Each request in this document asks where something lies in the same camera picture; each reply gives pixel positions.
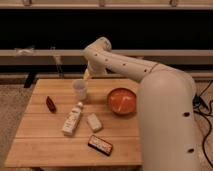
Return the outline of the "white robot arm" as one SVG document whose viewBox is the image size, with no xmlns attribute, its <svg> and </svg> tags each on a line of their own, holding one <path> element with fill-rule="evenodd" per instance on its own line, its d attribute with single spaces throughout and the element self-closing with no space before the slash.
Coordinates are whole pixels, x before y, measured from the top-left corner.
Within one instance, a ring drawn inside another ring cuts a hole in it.
<svg viewBox="0 0 213 171">
<path fill-rule="evenodd" d="M 115 54 L 105 37 L 89 44 L 83 54 L 91 75 L 111 70 L 139 84 L 143 171 L 201 171 L 193 114 L 196 85 L 188 73 Z"/>
</svg>

